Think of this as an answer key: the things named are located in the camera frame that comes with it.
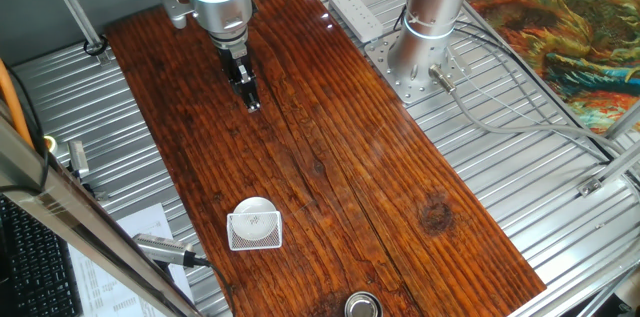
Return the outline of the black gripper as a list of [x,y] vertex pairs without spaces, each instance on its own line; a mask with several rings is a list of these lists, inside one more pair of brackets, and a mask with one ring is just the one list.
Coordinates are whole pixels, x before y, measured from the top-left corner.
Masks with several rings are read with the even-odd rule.
[[255,76],[250,71],[248,50],[244,42],[227,45],[218,49],[223,70],[227,74],[229,83],[238,95],[249,113],[258,111],[261,103],[257,92]]

